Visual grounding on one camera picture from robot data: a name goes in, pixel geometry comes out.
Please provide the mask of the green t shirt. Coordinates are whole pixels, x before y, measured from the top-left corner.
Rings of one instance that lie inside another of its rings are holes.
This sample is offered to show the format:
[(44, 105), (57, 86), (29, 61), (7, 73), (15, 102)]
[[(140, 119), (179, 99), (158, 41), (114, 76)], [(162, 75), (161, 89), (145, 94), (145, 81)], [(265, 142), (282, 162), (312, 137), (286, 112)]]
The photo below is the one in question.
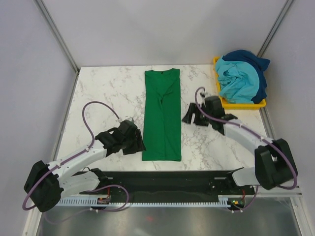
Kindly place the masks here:
[(180, 69), (145, 71), (142, 161), (181, 161)]

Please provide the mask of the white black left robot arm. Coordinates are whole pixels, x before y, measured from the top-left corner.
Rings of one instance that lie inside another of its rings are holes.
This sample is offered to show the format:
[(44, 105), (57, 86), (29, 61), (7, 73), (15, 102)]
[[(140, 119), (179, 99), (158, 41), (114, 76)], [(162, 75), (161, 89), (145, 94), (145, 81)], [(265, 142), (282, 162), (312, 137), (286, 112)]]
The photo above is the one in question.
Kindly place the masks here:
[(73, 156), (45, 164), (33, 164), (24, 190), (26, 199), (41, 213), (51, 210), (62, 198), (80, 192), (104, 193), (108, 181), (101, 170), (92, 169), (85, 174), (78, 172), (84, 167), (119, 151), (123, 155), (145, 151), (140, 129), (129, 131), (112, 128), (99, 133), (83, 150)]

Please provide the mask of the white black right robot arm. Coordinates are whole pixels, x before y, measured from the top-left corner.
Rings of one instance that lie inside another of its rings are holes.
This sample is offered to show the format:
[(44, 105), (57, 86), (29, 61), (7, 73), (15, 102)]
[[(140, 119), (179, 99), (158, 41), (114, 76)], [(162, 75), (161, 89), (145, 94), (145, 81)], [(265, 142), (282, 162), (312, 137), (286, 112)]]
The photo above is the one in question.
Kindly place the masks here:
[(256, 133), (236, 116), (226, 114), (223, 108), (214, 114), (205, 111), (205, 106), (190, 103), (182, 122), (211, 125), (254, 155), (253, 167), (239, 168), (227, 174), (225, 187), (228, 192), (238, 193), (246, 185), (259, 185), (266, 190), (275, 187), (291, 190), (297, 186), (298, 172), (287, 141), (273, 140)]

